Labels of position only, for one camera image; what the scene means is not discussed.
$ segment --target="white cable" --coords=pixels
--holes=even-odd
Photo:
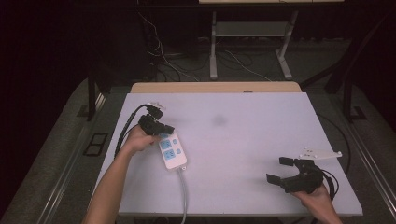
[[[199,80],[196,77],[192,77],[192,76],[188,76],[187,74],[180,72],[179,70],[177,70],[171,63],[168,62],[168,60],[166,60],[165,55],[163,55],[163,43],[160,42],[160,50],[161,50],[161,55],[163,56],[163,60],[169,65],[171,66],[173,69],[175,69],[177,72],[179,72],[181,75],[185,76],[185,77],[190,77],[195,79],[195,81],[199,82]]]
[[[151,54],[152,56],[155,56],[155,57],[159,57],[159,56],[161,56],[161,55],[159,55],[159,54],[154,54],[154,53],[151,53],[151,52],[150,52],[150,51],[148,51],[148,50],[147,50],[147,53],[148,53],[148,54]]]
[[[233,56],[233,54],[232,54],[230,51],[228,51],[228,50],[225,50],[225,51],[226,51],[227,53],[231,54],[231,56]],[[272,82],[272,80],[269,79],[268,77],[265,77],[265,76],[263,76],[263,75],[260,75],[260,74],[258,74],[258,73],[255,73],[255,72],[251,71],[250,69],[246,68],[235,56],[233,56],[233,57],[234,57],[235,60],[236,60],[243,68],[245,68],[245,70],[247,70],[248,72],[250,72],[250,73],[252,73],[252,74],[254,74],[254,75],[257,75],[257,76],[259,76],[259,77],[263,77],[263,78],[267,79],[268,81],[271,81],[271,82]]]
[[[172,64],[170,64],[170,63],[168,62],[168,60],[166,60],[165,55],[163,54],[163,43],[160,41],[160,38],[158,37],[158,34],[157,34],[157,27],[156,27],[154,24],[152,24],[148,19],[146,19],[142,14],[140,14],[140,12],[139,12],[139,16],[140,16],[143,20],[145,20],[148,24],[150,24],[152,27],[154,27],[154,33],[155,33],[155,36],[156,36],[157,41],[158,41],[158,47],[156,48],[156,50],[157,50],[157,49],[160,49],[160,50],[161,50],[161,55],[163,56],[163,60],[166,61],[166,63],[167,63],[169,66],[171,66],[173,69],[175,69],[175,70],[176,70],[178,73],[180,73],[181,75],[183,75],[183,76],[185,76],[185,77],[193,78],[193,79],[195,79],[195,81],[199,82],[198,78],[192,77],[192,76],[188,76],[187,74],[185,74],[185,73],[183,73],[183,72],[180,72],[180,71],[177,70]]]
[[[183,175],[181,173],[181,169],[177,168],[177,172],[178,172],[178,176],[180,177],[180,181],[181,181],[181,186],[183,188],[183,220],[181,220],[181,224],[184,224],[184,222],[186,221],[186,216],[187,216],[187,191],[186,191],[186,184],[184,183],[184,178]]]

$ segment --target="table surface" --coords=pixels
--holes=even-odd
[[[332,150],[307,95],[242,93],[246,88],[242,87],[244,83],[225,85],[240,89],[235,93],[163,93],[161,84],[153,83],[148,89],[155,87],[154,90],[162,93],[135,93],[138,86],[144,86],[135,84],[134,93],[125,99],[98,180],[113,160],[118,135],[130,114],[139,105],[159,102],[166,106],[161,122],[176,128],[188,158],[183,175],[188,189],[189,216],[308,215],[297,199],[265,179],[265,174],[289,177],[298,173],[295,167],[278,164],[279,157],[297,158],[305,147]],[[199,90],[202,86],[205,83],[196,84]],[[144,109],[139,111],[132,125],[146,113]],[[338,160],[316,161],[316,164],[334,174],[340,183],[334,199],[338,214],[361,215],[361,205]],[[177,173],[166,170],[159,147],[152,146],[136,154],[128,169],[120,214],[181,216],[182,204]]]

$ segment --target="black cable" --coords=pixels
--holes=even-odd
[[[168,64],[163,63],[163,65],[164,65],[164,66],[167,66],[167,67],[170,67],[170,68],[172,68],[173,70],[175,70],[179,76],[180,76],[180,74],[181,74],[181,75],[183,75],[184,77],[193,78],[193,79],[194,79],[195,81],[197,81],[197,82],[201,81],[201,79],[199,78],[199,76],[195,75],[194,73],[193,73],[193,75],[187,75],[186,73],[188,73],[188,72],[186,72],[186,71],[178,71],[178,70],[177,70],[172,64],[170,64],[165,58],[164,58],[163,60],[164,60],[166,63],[168,63]]]
[[[131,125],[131,122],[132,122],[132,120],[134,119],[134,116],[136,115],[137,111],[138,111],[139,109],[141,109],[142,107],[144,107],[144,106],[147,107],[148,105],[140,105],[140,106],[134,111],[134,113],[131,114],[131,116],[130,116],[130,117],[128,118],[128,120],[126,121],[125,126],[123,127],[122,132],[121,132],[121,134],[120,134],[119,141],[118,141],[117,146],[116,146],[116,151],[114,152],[114,158],[116,158],[117,154],[118,154],[119,151],[120,151],[122,142],[123,142],[123,140],[124,140],[124,138],[125,138],[125,134],[127,133],[127,130],[128,130],[128,128],[129,128],[129,125]]]
[[[335,178],[335,176],[332,173],[330,173],[329,171],[326,171],[326,170],[321,170],[321,171],[328,175],[331,175],[332,178],[334,179],[335,183],[337,184],[337,189],[334,191],[334,196],[332,197],[332,199],[333,199],[335,197],[335,195],[338,193],[338,190],[340,189],[340,184],[338,183],[337,178]]]
[[[340,188],[338,180],[337,180],[337,178],[335,178],[335,176],[332,173],[330,173],[330,172],[328,172],[326,170],[320,170],[320,171],[323,173],[323,177],[326,179],[327,184],[329,185],[330,199],[333,200],[334,197],[335,197],[335,194],[337,194],[337,192],[338,192],[338,190]],[[332,176],[332,178],[337,183],[337,189],[334,188],[334,183],[332,182],[332,179],[330,177],[328,177],[325,173]],[[317,224],[317,223],[318,223],[318,219],[317,218],[312,219],[311,224]]]
[[[130,129],[128,130],[128,132],[125,133],[125,135],[123,136],[123,138],[125,138],[126,135],[128,135],[128,133],[129,133],[134,127],[130,128]]]
[[[304,219],[305,219],[305,217],[300,217],[299,219],[297,219],[297,220],[291,222],[290,224],[297,224],[297,223],[299,223],[301,220],[304,220]]]
[[[226,67],[226,68],[229,68],[229,69],[232,69],[232,70],[235,70],[235,71],[244,70],[244,68],[241,67],[240,64],[238,64],[239,66],[238,66],[238,67],[235,67],[235,68],[233,68],[233,67],[227,65],[223,60],[228,60],[228,59],[224,58],[224,56],[222,56],[221,54],[216,54],[216,59],[218,60],[218,62],[220,62],[220,63],[221,63],[224,67]]]
[[[163,65],[163,66],[165,66],[165,67],[168,67],[168,68],[171,68],[172,69],[172,71],[174,71],[174,72],[176,72],[176,74],[177,74],[177,77],[178,77],[178,81],[179,82],[181,82],[181,75],[180,75],[180,73],[174,68],[174,67],[172,67],[172,66],[170,66],[169,64],[166,64],[166,63],[162,63],[161,65]]]
[[[209,61],[209,55],[207,55],[207,56],[205,57],[205,61],[204,61],[204,63],[203,63],[202,65],[200,65],[200,66],[198,66],[198,67],[196,67],[196,68],[189,68],[189,69],[186,69],[186,68],[180,66],[180,65],[177,64],[177,63],[170,62],[170,60],[169,60],[169,58],[168,58],[168,62],[169,62],[169,63],[171,63],[172,65],[178,67],[180,70],[183,70],[183,72],[196,72],[196,71],[202,70],[202,69],[204,69],[204,67],[206,66],[206,64],[207,64],[208,61]]]
[[[226,55],[230,55],[230,53],[227,53],[225,50],[224,51],[218,51],[218,52],[225,52]],[[235,58],[229,59],[229,58],[226,58],[226,57],[222,56],[221,54],[218,54],[218,53],[216,54],[217,57],[220,57],[221,59],[223,59],[223,60],[225,60],[225,61],[227,61],[229,63],[237,64],[238,66],[240,66],[241,64],[244,65],[245,67],[253,65],[253,60],[251,59],[251,57],[246,55],[246,54],[244,54],[244,55],[249,59],[249,63],[244,63],[240,59],[238,59],[238,61],[240,62],[239,63],[239,62],[235,61]]]
[[[163,74],[164,78],[165,78],[165,82],[167,81],[167,77],[169,77],[172,81],[174,82],[180,82],[180,74],[177,72],[177,76],[178,76],[178,80],[172,78],[170,75],[166,74],[165,71],[158,69],[158,73]]]
[[[344,134],[344,132],[334,122],[332,122],[331,120],[329,120],[328,118],[324,117],[323,115],[321,115],[319,113],[317,113],[317,115],[318,115],[318,117],[326,119],[328,122],[330,122],[330,124],[332,126],[334,126],[338,130],[338,132],[340,132],[341,135],[343,135],[343,138],[344,138],[344,140],[346,142],[346,149],[347,149],[347,162],[346,162],[346,169],[345,169],[345,173],[347,175],[347,173],[349,172],[350,163],[352,161],[352,153],[351,153],[349,142],[347,141],[347,136]]]

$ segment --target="gray floor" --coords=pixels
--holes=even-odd
[[[245,43],[244,40],[232,42],[220,40],[218,43],[218,81],[265,81],[263,77],[249,73],[236,63],[226,51],[234,53],[248,69],[270,78],[273,81],[283,81],[282,73],[274,54],[280,42],[274,40],[256,40]],[[292,42],[286,54],[286,60],[293,80],[301,82],[317,74],[336,62],[345,52],[347,41],[301,41]],[[208,74],[208,49],[203,49],[195,58],[175,57],[174,52],[167,51],[168,59],[186,70],[189,77],[181,76],[182,81],[194,81],[190,76],[201,81],[210,81]],[[157,81],[164,78],[177,80],[177,74],[171,68],[161,66],[166,75],[158,74]],[[334,150],[343,151],[347,155],[346,135],[351,148],[351,165],[347,177],[361,202],[364,216],[343,217],[344,223],[396,223],[394,217],[384,202],[381,191],[378,190],[373,176],[362,162],[359,147],[363,144],[373,156],[382,175],[389,182],[391,189],[396,189],[396,165],[393,162],[396,151],[396,133],[382,119],[375,108],[367,101],[364,94],[357,88],[353,91],[353,105],[359,106],[366,120],[357,120],[348,124],[341,115],[341,92],[334,95],[325,93],[323,87],[326,78],[312,84],[304,91],[318,114],[329,141]],[[115,128],[118,114],[125,94],[130,87],[114,87],[111,93],[100,95],[97,101],[98,112],[90,122],[79,117],[78,113],[87,105],[87,83],[84,81],[70,96],[45,145],[42,147],[29,174],[13,202],[3,216],[1,223],[79,223],[88,206],[92,195],[92,187],[96,182],[102,161],[106,155],[112,132]],[[99,157],[87,157],[82,151],[88,145],[95,133],[107,133],[104,151]],[[347,156],[340,159],[343,167],[347,166]],[[298,217],[283,217],[285,224],[293,223]],[[310,223],[306,217],[298,223]],[[279,220],[256,218],[193,218],[188,217],[187,223],[279,223]],[[118,223],[151,223],[152,218],[120,217]]]

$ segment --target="person's right hand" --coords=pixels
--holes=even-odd
[[[128,151],[134,155],[137,151],[141,151],[148,145],[159,141],[160,136],[147,135],[140,125],[136,125],[129,131],[121,151]]]
[[[309,212],[320,222],[342,223],[339,216],[335,213],[329,192],[323,184],[310,194],[305,191],[299,191],[293,192],[291,195],[300,199],[303,206],[308,208]]]

